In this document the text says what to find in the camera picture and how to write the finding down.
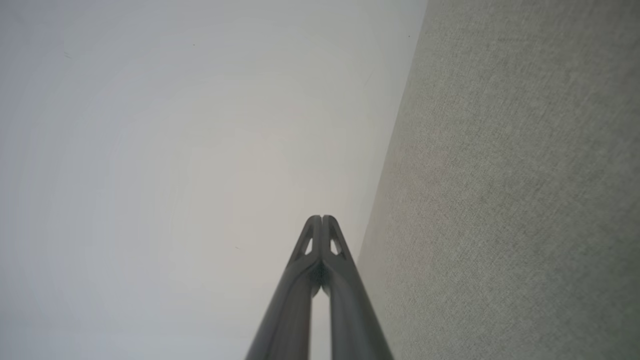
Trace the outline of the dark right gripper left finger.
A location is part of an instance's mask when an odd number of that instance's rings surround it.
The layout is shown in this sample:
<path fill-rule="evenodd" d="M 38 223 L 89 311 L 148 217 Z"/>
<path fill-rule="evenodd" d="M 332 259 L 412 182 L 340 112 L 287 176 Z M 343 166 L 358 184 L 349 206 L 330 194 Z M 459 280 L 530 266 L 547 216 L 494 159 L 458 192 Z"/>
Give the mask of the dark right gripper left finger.
<path fill-rule="evenodd" d="M 320 264 L 321 232 L 322 217 L 309 217 L 247 351 L 247 360 L 309 358 L 312 300 L 319 287 L 314 271 Z"/>

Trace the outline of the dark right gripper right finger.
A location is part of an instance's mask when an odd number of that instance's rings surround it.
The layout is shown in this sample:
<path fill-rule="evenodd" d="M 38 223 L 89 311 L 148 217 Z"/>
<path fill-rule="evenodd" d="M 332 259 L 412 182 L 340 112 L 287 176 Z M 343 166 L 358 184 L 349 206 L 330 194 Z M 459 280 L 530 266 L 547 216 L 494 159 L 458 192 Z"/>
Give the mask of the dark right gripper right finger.
<path fill-rule="evenodd" d="M 323 290 L 329 296 L 331 358 L 391 360 L 393 354 L 338 221 L 322 217 Z"/>

